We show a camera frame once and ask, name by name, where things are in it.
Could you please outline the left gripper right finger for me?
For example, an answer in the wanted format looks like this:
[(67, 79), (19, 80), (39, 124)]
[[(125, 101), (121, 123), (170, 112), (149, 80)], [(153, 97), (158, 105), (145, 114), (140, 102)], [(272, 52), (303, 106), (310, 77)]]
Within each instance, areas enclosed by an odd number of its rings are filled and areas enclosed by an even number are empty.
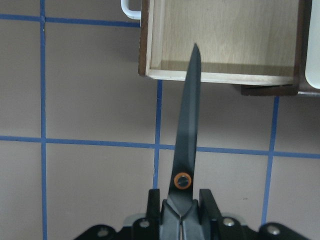
[(200, 200), (200, 226), (205, 240), (219, 239), (219, 224), (218, 220), (221, 217), (221, 212), (209, 189), (199, 190)]

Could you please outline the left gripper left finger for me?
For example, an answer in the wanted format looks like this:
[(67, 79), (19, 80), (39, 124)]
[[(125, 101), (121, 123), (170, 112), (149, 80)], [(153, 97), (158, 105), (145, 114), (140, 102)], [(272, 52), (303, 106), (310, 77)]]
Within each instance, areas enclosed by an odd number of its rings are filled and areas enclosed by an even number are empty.
[(149, 222), (147, 227), (147, 240), (160, 239), (160, 190), (150, 189), (148, 191), (146, 219)]

